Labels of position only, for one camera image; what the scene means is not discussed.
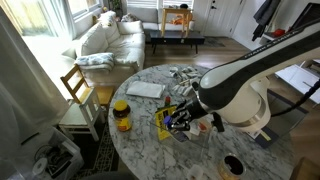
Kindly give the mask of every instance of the chair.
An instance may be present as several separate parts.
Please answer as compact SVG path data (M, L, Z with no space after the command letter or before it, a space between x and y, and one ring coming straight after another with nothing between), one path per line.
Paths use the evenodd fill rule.
M69 80L71 78L80 78L80 80L75 84L73 88L69 83ZM65 76L60 77L60 79L62 80L63 84L66 86L69 93L73 97L73 100L78 104L81 104L83 102L83 100L87 97L88 93L91 90L85 78L83 77L81 69L77 64L75 64L74 67ZM84 90L82 94L79 95L80 97L78 98L77 93L83 85L84 85ZM97 91L100 104L106 107L111 100L114 88L110 86L96 86L95 89Z
M94 128L94 124L100 116L101 121L105 123L104 114L99 104L98 95L95 88L91 89L87 98L82 104L73 103L62 120L59 122L59 127L62 132L73 140L72 134L92 134L95 141L99 141L98 134Z

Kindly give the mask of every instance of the chair leg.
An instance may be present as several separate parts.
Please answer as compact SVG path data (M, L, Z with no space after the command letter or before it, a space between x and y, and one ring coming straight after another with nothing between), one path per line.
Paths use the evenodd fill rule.
M72 136L71 133L69 133L69 131L67 130L67 128L64 128L63 126L59 126L61 131L63 132L63 134L65 134L69 139L71 139L72 141L74 140L74 137Z
M106 123L106 119L105 119L105 117L104 117L104 112L103 112L103 111L100 112L100 119L101 119L101 122L102 122L103 124Z
M96 129L94 127L89 127L89 130L90 130L90 132L92 134L92 137L93 137L94 141L99 141L99 136L97 134Z

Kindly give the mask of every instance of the white couch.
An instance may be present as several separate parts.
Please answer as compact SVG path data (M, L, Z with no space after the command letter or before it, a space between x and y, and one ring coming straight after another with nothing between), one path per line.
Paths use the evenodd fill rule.
M111 52L115 65L107 69L83 69L89 85L120 85L128 77L143 69L145 35L141 21L98 22L75 40L75 46L63 53L73 59L80 56Z

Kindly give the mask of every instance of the cord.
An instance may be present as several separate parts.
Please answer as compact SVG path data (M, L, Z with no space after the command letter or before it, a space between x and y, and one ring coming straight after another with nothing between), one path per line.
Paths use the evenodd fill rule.
M309 97L312 96L312 94L314 94L319 88L320 88L320 78L319 78L319 80L309 89L309 91L304 94L304 96L303 96L298 102L296 102L294 105L292 105L291 107L289 107L289 108L287 108L287 109L285 109L285 110L283 110L283 111L281 111L281 112L272 114L271 117L280 116L280 115L282 115L282 114L288 113L288 112L292 111L293 109L299 107L301 104L303 104L304 102L306 102L306 100L308 100Z

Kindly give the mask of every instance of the round table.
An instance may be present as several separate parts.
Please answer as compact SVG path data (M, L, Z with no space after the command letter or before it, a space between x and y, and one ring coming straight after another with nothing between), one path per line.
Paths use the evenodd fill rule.
M208 71L204 67L183 64L150 67L131 76L116 91L109 108L109 128L114 146L127 167L139 179L186 179L189 168L197 164L204 170L202 179L222 179L217 165L227 153L233 153L246 167L243 179L289 179L293 170L293 151L289 135L263 149L247 134L223 122L225 132L219 133L215 128L211 130L209 148L203 151L201 158L185 156L175 147L152 138L150 131L154 128L151 123L155 121L157 108L164 106L165 97L171 97L171 104L179 104L190 98L172 91L178 80L169 73L170 67L182 70L188 66L196 68L201 74ZM126 95L129 84L133 81L163 84L166 87L159 99ZM131 107L133 125L132 129L126 132L118 131L112 114L114 103L120 99L126 100ZM199 152L202 149L186 151Z

